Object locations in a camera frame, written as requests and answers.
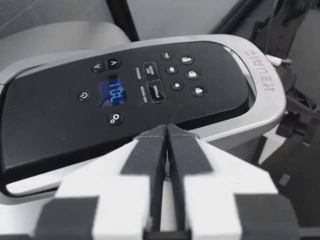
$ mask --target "floor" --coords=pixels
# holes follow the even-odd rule
[[[113,22],[106,0],[0,0],[0,39],[64,21]]]
[[[297,73],[296,88],[317,104],[320,104],[319,23],[320,9],[311,10],[289,53],[292,69]],[[301,136],[293,135],[262,164],[279,192],[291,200],[302,227],[320,226],[320,126],[314,133],[310,146],[303,144]]]

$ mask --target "gray surface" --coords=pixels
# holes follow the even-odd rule
[[[0,72],[26,58],[101,50],[127,43],[130,40],[124,32],[108,22],[69,21],[39,26],[1,39]]]
[[[0,39],[65,21],[113,23],[105,0],[0,0]]]
[[[127,0],[140,40],[209,34],[239,0]]]
[[[320,104],[320,9],[310,10],[298,30],[289,57],[297,73],[296,87]],[[293,135],[263,164],[279,192],[288,197],[302,227],[320,226],[320,126],[314,130],[311,145]],[[284,174],[290,176],[287,185],[279,183]]]
[[[320,104],[320,9],[312,9],[298,30],[289,58],[297,73],[295,87]]]

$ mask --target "white plastic part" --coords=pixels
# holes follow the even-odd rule
[[[94,240],[142,240],[150,209],[148,176],[101,177]]]
[[[269,173],[202,140],[197,140],[213,170],[235,194],[278,194]]]
[[[192,240],[241,240],[235,195],[224,177],[187,176],[184,189]]]
[[[109,154],[103,155],[63,179],[57,190],[56,198],[96,197],[105,187],[102,176],[117,176],[123,168],[138,140],[134,140]]]

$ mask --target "round button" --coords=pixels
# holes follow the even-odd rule
[[[175,91],[180,91],[184,88],[184,84],[181,81],[173,81],[171,82],[171,88]]]
[[[109,126],[116,127],[122,124],[122,122],[124,121],[124,116],[122,116],[118,112],[113,112],[109,114],[106,121]]]
[[[193,64],[195,59],[192,56],[182,56],[180,57],[180,62],[184,65]]]
[[[195,86],[191,88],[191,93],[193,96],[200,98],[206,95],[207,89],[204,86]]]
[[[187,79],[196,80],[200,77],[200,73],[195,70],[188,70],[185,72],[185,77]]]
[[[80,102],[85,102],[85,101],[88,101],[88,100],[89,100],[90,96],[91,96],[91,95],[90,95],[90,92],[84,91],[84,92],[82,92],[82,93],[79,94],[78,100],[79,100]]]
[[[171,52],[163,52],[163,53],[161,53],[161,57],[163,60],[170,60],[170,59],[172,59],[172,53]]]
[[[167,66],[165,69],[167,74],[176,74],[178,72],[178,68],[176,66]]]

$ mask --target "up arrow button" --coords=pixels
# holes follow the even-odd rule
[[[111,58],[107,61],[108,70],[116,69],[120,66],[120,61],[117,58]]]

